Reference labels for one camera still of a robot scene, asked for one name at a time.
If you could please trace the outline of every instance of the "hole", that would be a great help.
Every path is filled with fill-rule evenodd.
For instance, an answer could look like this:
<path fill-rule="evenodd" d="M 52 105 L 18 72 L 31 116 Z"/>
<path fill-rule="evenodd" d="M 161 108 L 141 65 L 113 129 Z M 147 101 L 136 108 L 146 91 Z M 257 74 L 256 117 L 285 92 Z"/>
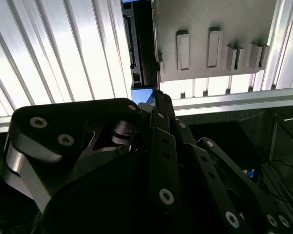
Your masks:
<path fill-rule="evenodd" d="M 64 137 L 62 137 L 62 141 L 65 143 L 69 143 L 70 139 L 68 137 L 64 136 Z"/>
<path fill-rule="evenodd" d="M 207 158 L 206 158 L 206 157 L 202 156 L 201 158 L 202 158 L 202 160 L 203 160 L 204 162 L 207 162 Z"/>
<path fill-rule="evenodd" d="M 134 82 L 140 82 L 141 81 L 140 80 L 140 74 L 139 73 L 133 73 L 132 74 L 132 77 L 133 77 L 133 81 Z"/>
<path fill-rule="evenodd" d="M 209 172 L 209 176 L 210 176 L 212 179 L 215 179 L 215 175 L 214 175 L 212 172 Z"/>
<path fill-rule="evenodd" d="M 163 157 L 166 158 L 166 159 L 170 159 L 170 156 L 167 153 L 163 153 Z"/>
<path fill-rule="evenodd" d="M 169 200 L 169 199 L 170 199 L 170 196 L 168 195 L 168 193 L 163 193 L 163 197 L 164 197 L 166 200 Z"/>
<path fill-rule="evenodd" d="M 36 125 L 43 125 L 43 122 L 42 122 L 42 120 L 37 119 L 37 120 L 35 120 L 35 124 Z"/>
<path fill-rule="evenodd" d="M 235 219 L 233 218 L 233 216 L 230 216 L 229 219 L 230 219 L 230 221 L 231 221 L 232 223 L 235 222 Z"/>

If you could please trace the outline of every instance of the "raised rectangular block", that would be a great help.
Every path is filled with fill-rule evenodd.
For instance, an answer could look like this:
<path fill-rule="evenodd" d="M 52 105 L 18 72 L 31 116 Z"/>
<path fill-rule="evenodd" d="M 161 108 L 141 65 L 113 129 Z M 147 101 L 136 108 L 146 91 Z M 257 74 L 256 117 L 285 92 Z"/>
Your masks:
<path fill-rule="evenodd" d="M 231 46 L 228 47 L 228 54 L 227 54 L 227 65 L 226 68 L 233 72 L 235 69 L 235 59 L 236 59 L 236 53 L 237 49 Z"/>
<path fill-rule="evenodd" d="M 262 46 L 263 49 L 260 56 L 259 67 L 265 68 L 268 60 L 270 47 L 265 44 L 260 44 L 260 46 Z"/>
<path fill-rule="evenodd" d="M 236 58 L 235 58 L 235 70 L 240 70 L 242 68 L 243 56 L 244 56 L 244 48 L 236 45 L 237 49 Z"/>
<path fill-rule="evenodd" d="M 219 28 L 209 29 L 207 68 L 220 67 L 221 52 L 223 45 L 223 31 Z"/>
<path fill-rule="evenodd" d="M 260 45 L 251 44 L 251 55 L 250 55 L 250 62 L 249 67 L 254 70 L 258 70 L 259 68 L 259 61 L 262 54 L 262 49 Z"/>
<path fill-rule="evenodd" d="M 178 71 L 189 69 L 190 60 L 190 39 L 189 33 L 179 34 L 177 32 L 177 68 Z"/>

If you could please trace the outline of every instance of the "black plastic part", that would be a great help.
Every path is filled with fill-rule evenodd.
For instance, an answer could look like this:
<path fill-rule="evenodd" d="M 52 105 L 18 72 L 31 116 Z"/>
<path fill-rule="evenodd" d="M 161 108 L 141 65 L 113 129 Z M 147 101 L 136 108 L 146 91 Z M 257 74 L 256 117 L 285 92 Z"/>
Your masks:
<path fill-rule="evenodd" d="M 181 169 L 183 209 L 173 215 L 154 213 L 147 191 L 147 156 L 140 152 L 115 159 L 56 193 L 41 221 L 41 234 L 84 233 L 197 233 L 205 220 L 200 202 Z"/>
<path fill-rule="evenodd" d="M 210 147 L 207 141 L 211 142 L 213 147 Z M 209 153 L 211 160 L 223 171 L 225 175 L 224 187 L 237 194 L 243 206 L 244 218 L 255 233 L 293 232 L 293 224 L 287 215 L 281 211 L 275 200 L 268 197 L 258 188 L 215 142 L 209 138 L 202 138 L 197 142 L 197 145 L 205 149 Z M 274 217 L 277 227 L 268 221 L 267 215 Z M 290 227 L 282 224 L 278 218 L 279 215 L 284 216 L 289 221 Z"/>
<path fill-rule="evenodd" d="M 47 163 L 73 165 L 85 148 L 87 132 L 99 133 L 100 129 L 119 119 L 134 122 L 140 114 L 140 108 L 126 98 L 23 107 L 12 116 L 9 137 L 13 146 L 27 156 Z M 44 118 L 47 126 L 42 129 L 32 127 L 30 119 L 33 117 Z M 59 144 L 61 134 L 72 136 L 74 144 Z"/>
<path fill-rule="evenodd" d="M 151 1 L 134 1 L 138 46 L 140 51 L 140 66 L 145 85 L 158 87 L 156 72 L 159 71 L 158 62 L 154 55 L 154 33 Z"/>
<path fill-rule="evenodd" d="M 170 119 L 176 119 L 170 96 L 164 94 L 161 90 L 154 90 L 150 98 L 147 100 L 147 103 L 155 106 Z"/>

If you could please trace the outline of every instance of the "silver bolt head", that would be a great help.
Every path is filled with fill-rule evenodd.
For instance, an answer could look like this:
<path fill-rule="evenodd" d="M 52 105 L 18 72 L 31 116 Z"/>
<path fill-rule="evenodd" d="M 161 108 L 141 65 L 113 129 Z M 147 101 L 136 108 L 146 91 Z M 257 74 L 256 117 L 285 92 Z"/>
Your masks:
<path fill-rule="evenodd" d="M 234 228 L 238 228 L 240 226 L 238 218 L 232 212 L 226 211 L 225 217 L 228 223 Z"/>
<path fill-rule="evenodd" d="M 41 117 L 33 117 L 30 119 L 29 123 L 34 128 L 45 128 L 48 125 L 48 122 Z"/>
<path fill-rule="evenodd" d="M 137 110 L 137 108 L 134 106 L 134 105 L 128 105 L 128 107 L 131 109 L 131 110 L 133 110 L 133 111 L 135 111 L 135 110 Z"/>
<path fill-rule="evenodd" d="M 58 136 L 59 144 L 63 146 L 71 146 L 74 144 L 74 138 L 68 134 L 61 134 Z"/>
<path fill-rule="evenodd" d="M 162 113 L 158 113 L 158 116 L 161 118 L 165 118 L 165 116 Z"/>
<path fill-rule="evenodd" d="M 284 226 L 286 226 L 288 228 L 290 227 L 290 224 L 289 224 L 288 220 L 285 217 L 283 217 L 282 215 L 279 215 L 279 219 L 280 219 L 280 221 L 282 222 L 282 224 Z"/>
<path fill-rule="evenodd" d="M 160 199 L 166 205 L 171 205 L 174 203 L 174 196 L 168 189 L 161 189 L 159 192 Z"/>
<path fill-rule="evenodd" d="M 179 126 L 182 128 L 187 128 L 187 126 L 183 122 L 179 122 Z"/>
<path fill-rule="evenodd" d="M 267 215 L 267 219 L 271 225 L 273 225 L 274 227 L 278 227 L 277 221 L 270 214 Z"/>
<path fill-rule="evenodd" d="M 206 141 L 206 144 L 207 144 L 209 147 L 211 147 L 211 148 L 213 148 L 213 147 L 214 147 L 214 144 L 213 144 L 213 143 L 211 143 L 209 140 L 207 140 L 207 141 Z"/>

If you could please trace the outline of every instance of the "corrugated metal panel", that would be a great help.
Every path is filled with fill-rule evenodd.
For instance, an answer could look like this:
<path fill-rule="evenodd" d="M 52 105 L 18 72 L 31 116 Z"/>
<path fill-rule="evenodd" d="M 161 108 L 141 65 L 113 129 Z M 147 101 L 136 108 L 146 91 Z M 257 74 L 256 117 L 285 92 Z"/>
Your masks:
<path fill-rule="evenodd" d="M 131 83 L 120 0 L 0 0 L 0 117 L 131 98 Z"/>

